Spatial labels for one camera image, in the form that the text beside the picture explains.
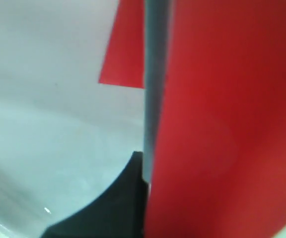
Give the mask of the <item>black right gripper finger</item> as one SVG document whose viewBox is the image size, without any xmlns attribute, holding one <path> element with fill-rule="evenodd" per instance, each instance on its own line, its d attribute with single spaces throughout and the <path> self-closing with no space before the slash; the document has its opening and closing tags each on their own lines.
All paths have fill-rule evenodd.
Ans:
<svg viewBox="0 0 286 238">
<path fill-rule="evenodd" d="M 44 238 L 142 238 L 148 185 L 142 152 L 133 152 L 116 180 L 92 203 L 48 227 Z"/>
</svg>

